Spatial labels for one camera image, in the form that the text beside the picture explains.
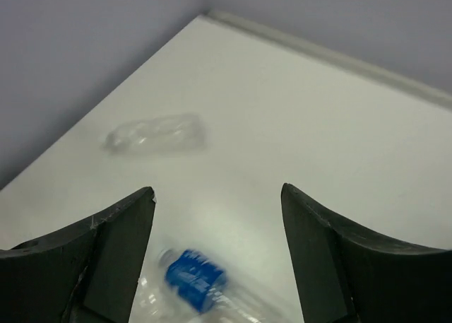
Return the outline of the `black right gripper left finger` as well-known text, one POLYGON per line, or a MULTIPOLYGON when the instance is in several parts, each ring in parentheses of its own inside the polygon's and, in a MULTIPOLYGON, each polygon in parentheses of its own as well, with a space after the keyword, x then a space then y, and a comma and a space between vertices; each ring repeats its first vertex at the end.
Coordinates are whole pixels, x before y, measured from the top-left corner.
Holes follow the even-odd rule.
POLYGON ((53 233, 1 251, 2 322, 127 322, 155 213, 143 187, 53 233))

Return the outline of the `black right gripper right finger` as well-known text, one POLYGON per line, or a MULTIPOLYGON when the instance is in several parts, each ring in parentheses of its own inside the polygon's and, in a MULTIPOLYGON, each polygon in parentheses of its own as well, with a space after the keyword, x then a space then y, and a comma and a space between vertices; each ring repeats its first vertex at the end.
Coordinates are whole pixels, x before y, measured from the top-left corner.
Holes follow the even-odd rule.
POLYGON ((450 322, 451 251, 397 240, 291 184, 282 218, 305 322, 450 322))

